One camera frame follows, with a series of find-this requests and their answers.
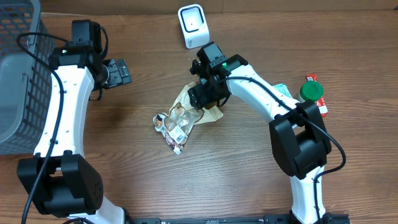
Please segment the beige snack pouch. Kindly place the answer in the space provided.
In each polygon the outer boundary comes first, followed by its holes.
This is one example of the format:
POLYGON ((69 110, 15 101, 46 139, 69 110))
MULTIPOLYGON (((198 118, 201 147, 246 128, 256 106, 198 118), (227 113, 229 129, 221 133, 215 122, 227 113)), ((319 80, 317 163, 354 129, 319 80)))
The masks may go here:
POLYGON ((217 106, 200 110, 191 106, 188 90, 194 86, 195 82, 185 85, 169 112, 157 114, 152 119, 155 130, 163 135, 177 155, 182 153, 194 125, 215 122, 223 117, 217 106))

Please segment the teal wet wipes pack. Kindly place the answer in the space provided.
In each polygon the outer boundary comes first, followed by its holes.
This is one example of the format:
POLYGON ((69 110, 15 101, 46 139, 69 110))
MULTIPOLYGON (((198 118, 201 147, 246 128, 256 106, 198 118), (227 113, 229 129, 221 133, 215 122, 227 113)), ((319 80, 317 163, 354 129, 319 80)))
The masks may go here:
POLYGON ((282 93, 283 95, 292 98, 292 95, 290 94, 289 89, 287 88, 287 86, 283 83, 280 84, 276 84, 273 86, 277 91, 279 91, 280 93, 282 93))

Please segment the green lid jar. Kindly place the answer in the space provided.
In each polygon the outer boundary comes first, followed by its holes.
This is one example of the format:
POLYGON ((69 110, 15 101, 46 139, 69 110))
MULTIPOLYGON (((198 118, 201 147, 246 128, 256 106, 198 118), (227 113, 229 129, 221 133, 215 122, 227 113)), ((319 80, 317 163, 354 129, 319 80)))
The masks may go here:
POLYGON ((295 95, 295 99, 299 102, 311 101, 315 103, 323 96, 323 93, 321 84, 315 81, 307 81, 301 86, 295 95))

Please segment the red snack stick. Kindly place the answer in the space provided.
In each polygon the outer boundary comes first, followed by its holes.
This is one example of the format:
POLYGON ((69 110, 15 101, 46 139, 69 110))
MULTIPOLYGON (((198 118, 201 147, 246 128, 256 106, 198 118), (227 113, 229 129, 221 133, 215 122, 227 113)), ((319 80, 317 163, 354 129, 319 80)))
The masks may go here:
MULTIPOLYGON (((317 74, 316 74, 316 73, 311 73, 311 74, 306 75, 306 79, 307 79, 308 82, 309 82, 309 81, 314 81, 314 82, 317 82, 317 81, 318 81, 318 78, 317 78, 317 74)), ((318 108, 319 108, 319 110, 320 110, 321 116, 322 116, 322 117, 325 117, 325 116, 328 114, 328 108, 327 108, 327 106, 326 106, 326 102, 325 102, 325 100, 324 100, 324 97, 321 96, 321 97, 317 100, 316 104, 317 104, 317 106, 318 106, 318 108)))

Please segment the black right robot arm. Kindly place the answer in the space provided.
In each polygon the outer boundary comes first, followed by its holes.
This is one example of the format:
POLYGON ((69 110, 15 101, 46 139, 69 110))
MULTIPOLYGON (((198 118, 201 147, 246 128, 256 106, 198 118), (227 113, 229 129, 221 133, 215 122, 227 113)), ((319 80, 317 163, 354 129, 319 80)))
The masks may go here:
POLYGON ((190 104, 197 110, 231 95, 253 107, 269 124, 272 154, 290 177, 291 208, 295 223, 323 223, 322 178, 330 140, 318 106, 299 102, 278 92, 239 55, 194 60, 190 73, 201 82, 189 89, 190 104))

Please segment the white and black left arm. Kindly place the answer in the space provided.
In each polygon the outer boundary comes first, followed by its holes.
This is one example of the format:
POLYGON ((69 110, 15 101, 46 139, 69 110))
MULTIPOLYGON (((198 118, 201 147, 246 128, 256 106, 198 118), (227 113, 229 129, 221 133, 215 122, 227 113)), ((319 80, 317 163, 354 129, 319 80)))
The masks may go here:
POLYGON ((33 157, 19 161, 17 176, 29 194, 26 205, 42 215, 70 223, 131 223, 127 210, 104 196, 102 178, 83 150, 91 92, 132 81, 125 60, 104 60, 100 53, 92 45, 67 44, 49 55, 52 91, 45 126, 33 157))

